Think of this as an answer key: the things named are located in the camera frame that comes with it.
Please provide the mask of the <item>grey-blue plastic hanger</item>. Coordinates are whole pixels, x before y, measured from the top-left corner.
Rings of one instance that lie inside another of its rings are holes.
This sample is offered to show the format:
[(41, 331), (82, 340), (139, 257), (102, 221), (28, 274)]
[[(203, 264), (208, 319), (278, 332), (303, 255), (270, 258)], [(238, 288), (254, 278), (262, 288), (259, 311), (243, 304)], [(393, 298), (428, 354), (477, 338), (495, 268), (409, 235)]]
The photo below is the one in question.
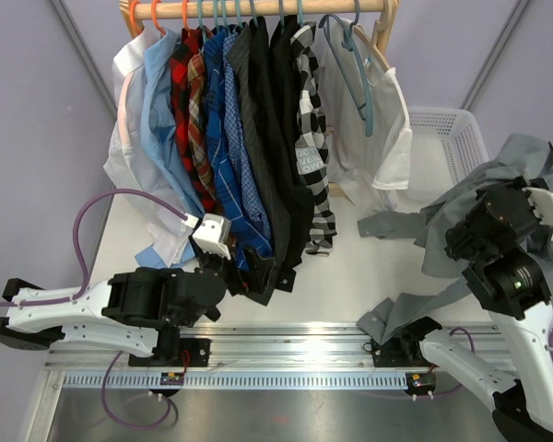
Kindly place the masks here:
[[(360, 6), (359, 1), (354, 2), (355, 17), (349, 23), (343, 21), (336, 14), (324, 15), (318, 24), (323, 31), (326, 43), (335, 58), (335, 62), (347, 86), (350, 97), (360, 119), (364, 122), (365, 136), (373, 134), (374, 114), (370, 94), (370, 86), (364, 63), (359, 49), (354, 40), (354, 30), (359, 23)], [(330, 19), (333, 19), (342, 30), (342, 40), (337, 45), (332, 43), (332, 30)]]

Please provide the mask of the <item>grey button shirt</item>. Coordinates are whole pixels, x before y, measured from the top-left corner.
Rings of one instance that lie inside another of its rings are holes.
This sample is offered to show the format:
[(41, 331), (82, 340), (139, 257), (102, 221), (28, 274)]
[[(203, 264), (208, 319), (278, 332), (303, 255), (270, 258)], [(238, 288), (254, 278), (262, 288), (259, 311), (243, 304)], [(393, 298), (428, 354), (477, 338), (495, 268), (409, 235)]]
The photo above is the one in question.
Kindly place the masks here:
[(463, 260), (450, 259), (445, 252), (447, 231), (465, 219), (476, 202), (477, 191), (525, 175), (544, 179), (553, 190), (553, 144), (526, 134), (511, 134), (497, 156), (470, 172), (433, 203), (416, 213), (378, 212), (358, 221), (363, 238), (412, 239), (425, 251), (421, 271), (436, 278), (455, 281), (435, 296), (400, 294), (387, 297), (365, 313), (357, 326), (377, 344), (392, 339), (400, 329), (437, 308), (467, 297), (470, 290), (462, 277)]

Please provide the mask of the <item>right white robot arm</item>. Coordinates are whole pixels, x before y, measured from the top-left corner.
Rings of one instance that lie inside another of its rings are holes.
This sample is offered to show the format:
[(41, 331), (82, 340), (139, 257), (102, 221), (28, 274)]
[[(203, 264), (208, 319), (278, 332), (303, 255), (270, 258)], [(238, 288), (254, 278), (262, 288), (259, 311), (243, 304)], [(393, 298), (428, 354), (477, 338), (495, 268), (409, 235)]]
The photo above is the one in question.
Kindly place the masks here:
[(477, 191), (465, 218), (445, 235), (446, 254), (469, 264), (470, 292), (498, 326), (514, 363), (501, 372), (425, 317), (405, 326), (400, 354), (411, 365), (448, 372), (481, 400), (508, 441), (553, 441), (553, 305), (539, 263), (522, 248), (553, 227), (553, 190), (516, 178)]

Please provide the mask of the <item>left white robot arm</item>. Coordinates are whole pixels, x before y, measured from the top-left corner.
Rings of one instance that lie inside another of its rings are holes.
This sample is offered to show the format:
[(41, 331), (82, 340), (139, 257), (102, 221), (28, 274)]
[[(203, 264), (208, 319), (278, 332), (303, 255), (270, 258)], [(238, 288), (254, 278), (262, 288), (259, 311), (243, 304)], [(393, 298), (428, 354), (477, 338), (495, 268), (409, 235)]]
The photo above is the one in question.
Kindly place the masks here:
[(243, 255), (245, 270), (201, 252), (191, 272), (140, 267), (86, 288), (45, 290), (13, 278), (3, 293), (0, 343), (28, 351), (83, 343), (126, 353), (135, 365), (177, 364), (181, 329), (203, 317), (218, 320), (227, 293), (261, 295), (270, 289), (274, 259), (250, 247)]

